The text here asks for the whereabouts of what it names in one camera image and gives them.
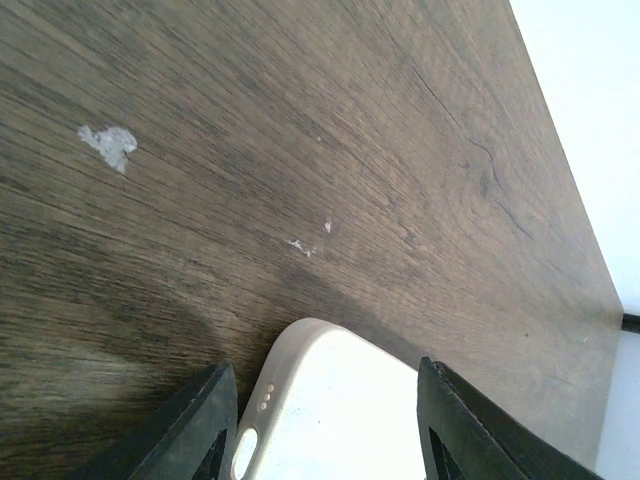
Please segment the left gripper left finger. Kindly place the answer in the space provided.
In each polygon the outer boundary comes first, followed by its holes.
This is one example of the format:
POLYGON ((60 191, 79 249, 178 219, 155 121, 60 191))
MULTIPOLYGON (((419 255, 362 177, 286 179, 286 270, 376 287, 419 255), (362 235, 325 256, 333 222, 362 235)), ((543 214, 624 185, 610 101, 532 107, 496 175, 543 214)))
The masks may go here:
POLYGON ((229 479, 238 421, 233 367, 210 365, 69 479, 229 479))

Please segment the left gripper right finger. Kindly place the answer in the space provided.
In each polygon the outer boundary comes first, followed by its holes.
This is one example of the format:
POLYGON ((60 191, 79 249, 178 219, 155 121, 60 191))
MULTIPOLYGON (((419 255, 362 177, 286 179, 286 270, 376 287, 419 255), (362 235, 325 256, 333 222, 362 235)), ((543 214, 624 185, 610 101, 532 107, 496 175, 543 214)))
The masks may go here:
POLYGON ((428 479, 597 479, 443 362, 421 359, 417 419, 428 479))

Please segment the beige phone case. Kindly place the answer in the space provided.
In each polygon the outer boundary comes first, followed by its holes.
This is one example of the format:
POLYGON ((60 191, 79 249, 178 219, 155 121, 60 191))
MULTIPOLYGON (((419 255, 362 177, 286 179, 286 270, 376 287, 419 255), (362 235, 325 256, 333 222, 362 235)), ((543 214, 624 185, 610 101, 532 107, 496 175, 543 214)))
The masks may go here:
POLYGON ((336 324, 276 339, 239 422, 233 479, 424 479, 418 373, 336 324))

